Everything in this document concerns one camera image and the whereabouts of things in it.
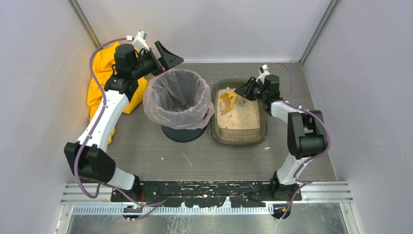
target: litter box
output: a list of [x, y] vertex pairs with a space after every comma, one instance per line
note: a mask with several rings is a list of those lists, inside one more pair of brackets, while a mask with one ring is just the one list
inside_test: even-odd
[[223, 144], [230, 145], [256, 145], [263, 143], [268, 136], [267, 127], [267, 113], [263, 109], [263, 104], [258, 102], [260, 109], [260, 128], [233, 130], [225, 129], [218, 126], [218, 91], [229, 87], [230, 89], [237, 89], [243, 86], [248, 79], [223, 79], [219, 81], [212, 89], [211, 98], [215, 106], [215, 114], [211, 118], [212, 136], [215, 140]]

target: debris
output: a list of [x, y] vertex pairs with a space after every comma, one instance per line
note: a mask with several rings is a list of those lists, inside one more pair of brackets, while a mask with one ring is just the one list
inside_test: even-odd
[[188, 159], [188, 157], [187, 157], [184, 153], [182, 153], [182, 155], [188, 160], [189, 164], [190, 164], [191, 167], [192, 167], [192, 163], [191, 163], [191, 161]]

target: litter scoop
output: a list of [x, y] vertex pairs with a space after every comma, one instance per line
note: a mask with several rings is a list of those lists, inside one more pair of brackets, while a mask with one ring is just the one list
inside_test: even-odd
[[221, 115], [224, 115], [234, 108], [235, 98], [238, 94], [234, 92], [227, 92], [220, 96], [220, 99], [225, 103], [225, 109], [221, 112]]

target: yellow cloth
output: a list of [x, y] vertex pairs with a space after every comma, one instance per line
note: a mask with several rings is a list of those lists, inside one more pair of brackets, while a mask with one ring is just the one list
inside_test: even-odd
[[[93, 61], [93, 72], [96, 75], [97, 80], [99, 81], [102, 87], [105, 87], [106, 82], [112, 75], [112, 65], [115, 63], [113, 55], [115, 54], [115, 49], [119, 46], [120, 43], [113, 43], [111, 46], [102, 49], [99, 51]], [[132, 100], [128, 106], [123, 110], [123, 113], [130, 114], [135, 107], [142, 102], [143, 92], [148, 86], [148, 81], [142, 77], [138, 80], [138, 89], [133, 94]], [[102, 93], [99, 90], [96, 82], [92, 78], [92, 81], [89, 84], [87, 105], [90, 110], [90, 120], [92, 120], [97, 108], [99, 107], [100, 100], [102, 99]], [[112, 137], [115, 134], [115, 128], [113, 128], [111, 137], [109, 138], [108, 144], [112, 142]]]

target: white wall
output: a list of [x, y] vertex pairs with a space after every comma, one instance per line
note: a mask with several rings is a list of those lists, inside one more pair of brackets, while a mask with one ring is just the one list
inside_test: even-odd
[[79, 0], [100, 42], [148, 31], [185, 61], [298, 61], [330, 0]]
[[412, 233], [413, 2], [341, 1], [305, 63], [365, 233]]
[[1, 8], [0, 232], [52, 233], [65, 184], [63, 147], [86, 126], [93, 46], [67, 1]]

